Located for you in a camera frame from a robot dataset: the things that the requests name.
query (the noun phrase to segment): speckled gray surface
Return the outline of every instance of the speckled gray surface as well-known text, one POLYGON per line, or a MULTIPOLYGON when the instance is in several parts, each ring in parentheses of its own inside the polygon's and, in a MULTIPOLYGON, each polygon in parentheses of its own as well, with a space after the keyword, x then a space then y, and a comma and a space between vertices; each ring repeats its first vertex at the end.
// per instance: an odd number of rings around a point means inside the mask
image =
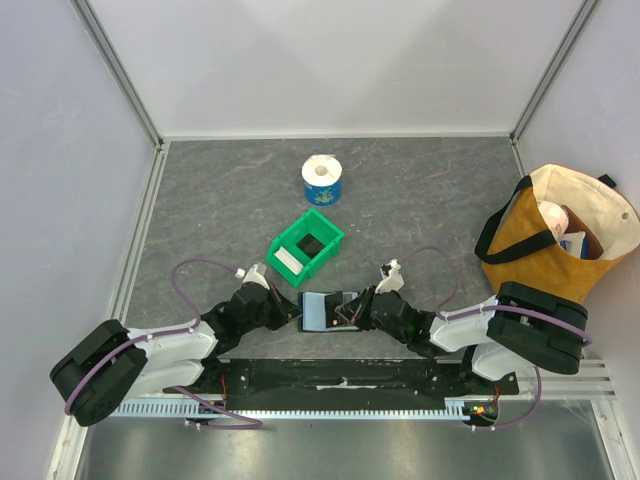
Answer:
MULTIPOLYGON (((173 292, 178 261, 209 256, 247 268, 264 261, 271 240, 311 206, 300 168, 312 154, 335 154, 344 168, 340 201, 321 212, 345 231, 342 250, 301 291, 361 290, 378 267, 424 244, 453 256, 462 276, 451 309, 491 290, 473 254, 486 218, 504 204, 519 178, 507 138, 390 138, 173 142, 138 270, 127 325, 157 327, 193 317, 173 292)), ((431 308, 452 288, 437 253, 403 265, 403 297, 431 308)), ((268 279, 295 299, 272 268, 268 279)), ((179 282, 209 310, 240 286, 225 270, 185 267, 179 282)), ((411 358, 382 332, 309 334, 295 325, 246 335, 229 357, 411 358)))

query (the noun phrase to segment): green crate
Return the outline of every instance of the green crate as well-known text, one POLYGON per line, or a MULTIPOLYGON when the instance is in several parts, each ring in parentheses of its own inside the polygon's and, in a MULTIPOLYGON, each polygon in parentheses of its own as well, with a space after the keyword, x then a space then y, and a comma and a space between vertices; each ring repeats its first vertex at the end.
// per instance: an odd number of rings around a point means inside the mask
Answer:
POLYGON ((343 237, 342 230, 312 208, 273 240, 267 252, 267 262, 291 285, 298 287, 302 282, 313 277, 329 258, 335 257, 340 252, 343 237), (307 234, 313 235, 324 245, 324 248, 313 258, 309 258, 297 245, 307 234), (302 264, 302 271, 298 275, 276 257, 280 247, 287 250, 302 264))

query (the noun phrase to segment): canvas bag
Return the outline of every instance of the canvas bag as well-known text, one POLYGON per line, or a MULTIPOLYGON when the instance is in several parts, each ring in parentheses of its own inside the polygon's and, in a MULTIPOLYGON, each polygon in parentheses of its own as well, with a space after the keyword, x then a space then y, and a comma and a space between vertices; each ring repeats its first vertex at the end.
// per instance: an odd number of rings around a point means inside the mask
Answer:
POLYGON ((516 281, 582 303, 639 243, 638 214, 622 195, 597 178, 549 164, 518 182, 509 202, 487 220, 475 253, 496 292, 503 282, 516 281), (583 260, 558 245, 538 210, 542 200, 569 207, 597 237, 602 255, 583 260))

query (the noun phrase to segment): toilet paper roll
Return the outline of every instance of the toilet paper roll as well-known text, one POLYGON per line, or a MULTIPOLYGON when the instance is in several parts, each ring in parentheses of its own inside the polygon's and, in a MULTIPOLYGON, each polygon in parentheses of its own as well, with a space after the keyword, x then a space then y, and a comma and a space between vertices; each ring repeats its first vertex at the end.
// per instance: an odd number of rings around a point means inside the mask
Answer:
POLYGON ((560 205, 547 200, 538 202, 538 210, 540 210, 540 215, 542 215, 556 241, 559 240, 569 227, 569 215, 566 210, 560 205))
POLYGON ((318 207, 333 205, 342 194, 342 165, 331 155, 312 155, 302 165, 304 193, 318 207))

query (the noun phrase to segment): white wall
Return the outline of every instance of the white wall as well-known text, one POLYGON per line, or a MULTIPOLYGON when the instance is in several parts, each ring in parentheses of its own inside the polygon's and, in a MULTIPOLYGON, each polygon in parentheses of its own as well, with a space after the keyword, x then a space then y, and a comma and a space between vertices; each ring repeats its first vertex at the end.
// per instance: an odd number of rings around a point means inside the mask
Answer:
POLYGON ((168 136, 508 132, 580 0, 92 0, 168 136))
MULTIPOLYGON (((640 3, 606 0, 580 38, 520 152, 526 170, 557 162, 598 176, 640 208, 640 3)), ((640 455, 640 252, 587 298, 594 348, 606 360, 640 455)))
POLYGON ((0 477, 36 480, 49 371, 104 320, 152 147, 69 2, 0 2, 0 45, 0 477))

